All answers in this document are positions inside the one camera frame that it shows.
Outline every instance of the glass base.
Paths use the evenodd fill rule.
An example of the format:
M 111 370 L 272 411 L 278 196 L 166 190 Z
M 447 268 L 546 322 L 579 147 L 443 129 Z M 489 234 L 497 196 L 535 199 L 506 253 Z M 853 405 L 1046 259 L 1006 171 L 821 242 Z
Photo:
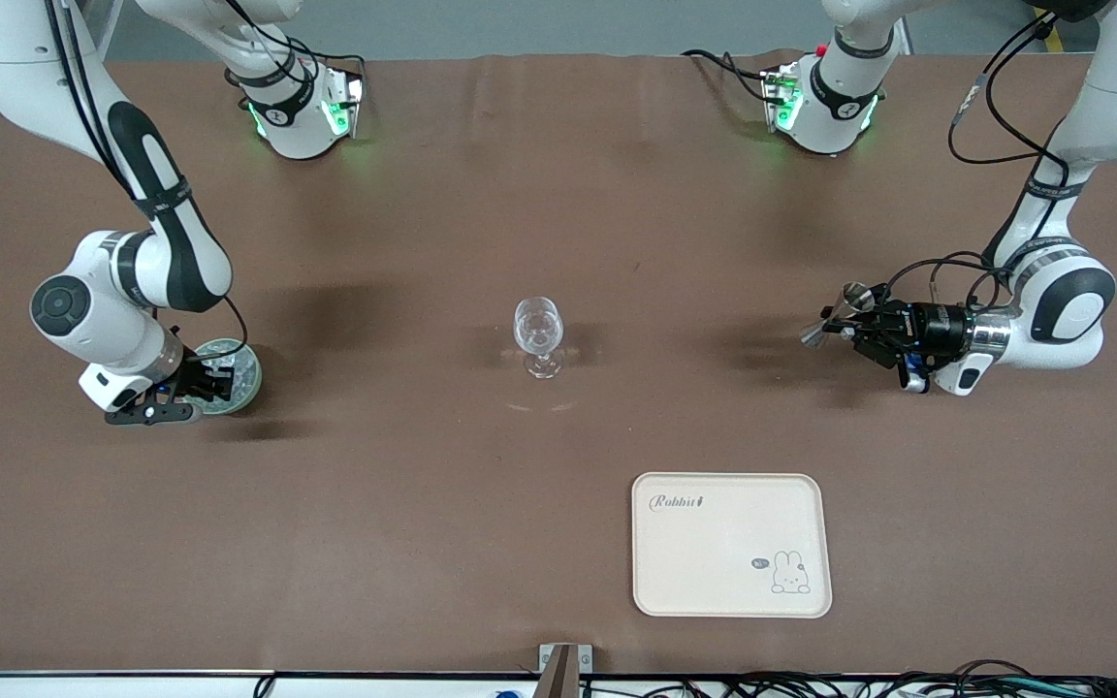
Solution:
M 528 374 L 533 375 L 533 377 L 553 377 L 558 375 L 558 371 L 562 371 L 562 354 L 558 352 L 550 353 L 544 356 L 525 354 L 524 367 L 528 371 Z

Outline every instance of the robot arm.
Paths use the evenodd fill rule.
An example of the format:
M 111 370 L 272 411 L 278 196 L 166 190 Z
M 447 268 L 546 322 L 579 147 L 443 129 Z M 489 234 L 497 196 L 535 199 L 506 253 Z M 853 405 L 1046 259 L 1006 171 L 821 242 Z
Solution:
M 1071 107 L 997 231 L 985 260 L 999 269 L 1011 304 L 904 304 L 888 284 L 867 290 L 850 284 L 820 329 L 841 333 L 860 353 L 900 372 L 900 383 L 925 392 L 929 380 L 967 394 L 990 365 L 1069 370 L 1089 363 L 1102 346 L 1100 318 L 1116 283 L 1100 261 L 1071 238 L 1068 217 L 1098 164 L 1117 160 L 1117 3 L 1099 13 L 1098 52 Z M 820 333 L 805 340 L 815 343 Z
M 881 80 L 900 51 L 895 22 L 904 15 L 948 0 L 821 0 L 834 22 L 824 52 L 764 76 L 771 128 L 814 153 L 846 151 L 869 127 Z
M 257 132 L 276 153 L 315 157 L 354 136 L 363 76 L 303 55 L 275 22 L 302 0 L 136 0 L 143 11 L 194 37 L 217 55 L 248 97 Z
M 37 329 L 90 364 L 80 377 L 89 399 L 118 412 L 178 376 L 185 385 L 173 396 L 226 393 L 230 380 L 185 362 L 192 353 L 151 309 L 212 308 L 231 287 L 231 264 L 157 128 L 107 75 L 66 0 L 0 0 L 0 112 L 107 164 L 151 221 L 149 231 L 85 236 L 70 265 L 32 297 Z

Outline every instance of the black strap band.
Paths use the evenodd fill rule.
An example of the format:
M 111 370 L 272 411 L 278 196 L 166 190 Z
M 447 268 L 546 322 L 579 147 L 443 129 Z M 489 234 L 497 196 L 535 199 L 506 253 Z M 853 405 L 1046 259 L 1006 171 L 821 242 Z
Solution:
M 878 96 L 878 89 L 881 89 L 881 85 L 878 85 L 878 89 L 865 94 L 862 97 L 848 97 L 847 94 L 834 92 L 830 85 L 825 84 L 824 79 L 821 79 L 821 61 L 812 66 L 810 83 L 812 84 L 812 96 L 828 106 L 830 115 L 841 122 L 851 121 L 859 116 L 865 107 L 871 105 L 873 98 Z
M 120 272 L 120 287 L 127 293 L 133 304 L 142 308 L 151 308 L 152 304 L 146 299 L 145 293 L 141 290 L 141 283 L 136 280 L 136 254 L 141 252 L 141 246 L 152 235 L 151 232 L 133 233 L 127 242 L 120 247 L 118 255 L 115 256 L 115 270 Z
M 114 249 L 120 246 L 121 239 L 127 238 L 128 235 L 134 235 L 134 233 L 121 231 L 106 235 L 106 237 L 102 239 L 102 243 L 98 245 L 98 247 L 101 247 L 102 250 L 106 250 L 107 256 L 114 256 Z
M 309 105 L 311 98 L 313 98 L 313 85 L 316 83 L 315 79 L 306 80 L 300 88 L 297 89 L 296 94 L 292 94 L 287 99 L 276 103 L 276 105 L 267 105 L 265 102 L 257 102 L 256 99 L 249 99 L 249 105 L 252 105 L 257 115 L 262 119 L 266 119 L 271 125 L 277 127 L 288 127 L 293 123 L 296 123 L 296 114 L 300 114 L 305 106 Z
M 1067 187 L 1056 187 L 1052 184 L 1042 184 L 1042 182 L 1037 181 L 1037 179 L 1030 176 L 1028 182 L 1024 183 L 1024 191 L 1029 194 L 1037 195 L 1038 199 L 1047 199 L 1050 202 L 1062 202 L 1063 199 L 1071 199 L 1072 195 L 1080 195 L 1085 184 L 1069 184 Z
M 1028 242 L 1020 245 L 1019 250 L 1016 250 L 1014 255 L 1012 255 L 1010 259 L 1006 260 L 1006 264 L 1003 265 L 1003 268 L 1011 269 L 1012 272 L 1014 272 L 1015 265 L 1019 265 L 1020 260 L 1023 260 L 1024 257 L 1032 255 L 1032 252 L 1037 252 L 1038 250 L 1043 250 L 1043 248 L 1054 247 L 1054 245 L 1075 245 L 1076 247 L 1081 247 L 1081 248 L 1083 247 L 1083 245 L 1076 242 L 1073 239 L 1061 238 L 1061 236 L 1049 236 L 1049 238 L 1029 239 Z
M 895 27 L 890 27 L 890 36 L 886 37 L 886 45 L 882 48 L 873 48 L 870 51 L 865 51 L 863 48 L 856 48 L 856 46 L 849 45 L 842 38 L 842 32 L 834 32 L 834 45 L 838 46 L 839 51 L 851 56 L 852 58 L 881 58 L 886 54 L 890 54 L 890 47 L 895 44 Z
M 269 87 L 270 85 L 278 85 L 283 83 L 287 76 L 292 75 L 292 68 L 296 67 L 296 51 L 288 51 L 287 58 L 283 61 L 283 67 L 271 71 L 271 74 L 261 77 L 244 77 L 239 75 L 231 74 L 236 78 L 236 85 L 239 87 Z
M 143 199 L 133 199 L 132 202 L 136 204 L 141 212 L 146 216 L 150 220 L 154 220 L 157 213 L 165 213 L 166 211 L 172 211 L 179 208 L 179 204 L 187 202 L 192 198 L 192 185 L 189 184 L 188 178 L 181 175 L 179 178 L 179 184 L 165 190 L 159 191 L 157 194 L 146 195 Z

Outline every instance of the printed logo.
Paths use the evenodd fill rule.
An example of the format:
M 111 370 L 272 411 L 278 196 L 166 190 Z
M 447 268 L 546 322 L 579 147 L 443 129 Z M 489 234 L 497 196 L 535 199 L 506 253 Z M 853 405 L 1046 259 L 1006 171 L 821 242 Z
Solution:
M 656 495 L 649 499 L 650 511 L 665 509 L 695 509 L 705 504 L 704 496 L 666 496 Z
M 808 570 L 804 561 L 794 551 L 775 553 L 775 582 L 770 591 L 774 593 L 808 593 L 812 587 L 808 584 Z

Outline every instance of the empty wine glass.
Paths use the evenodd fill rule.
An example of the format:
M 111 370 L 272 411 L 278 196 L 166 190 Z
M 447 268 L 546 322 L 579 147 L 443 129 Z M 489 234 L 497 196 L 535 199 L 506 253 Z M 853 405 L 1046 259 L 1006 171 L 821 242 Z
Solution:
M 558 306 L 548 297 L 525 297 L 515 306 L 515 343 L 524 350 L 524 367 L 534 377 L 553 377 L 562 370 L 556 350 L 562 342 Z

